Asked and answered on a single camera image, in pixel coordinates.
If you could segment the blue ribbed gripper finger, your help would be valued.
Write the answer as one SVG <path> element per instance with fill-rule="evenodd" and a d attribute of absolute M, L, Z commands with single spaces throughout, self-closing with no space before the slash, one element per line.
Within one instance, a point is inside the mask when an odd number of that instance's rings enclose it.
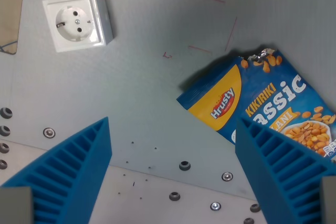
<path fill-rule="evenodd" d="M 335 175 L 330 159 L 244 118 L 235 153 L 268 223 L 322 223 L 321 181 Z"/>
<path fill-rule="evenodd" d="M 108 118 L 54 146 L 1 185 L 29 187 L 34 223 L 88 223 L 112 157 Z"/>

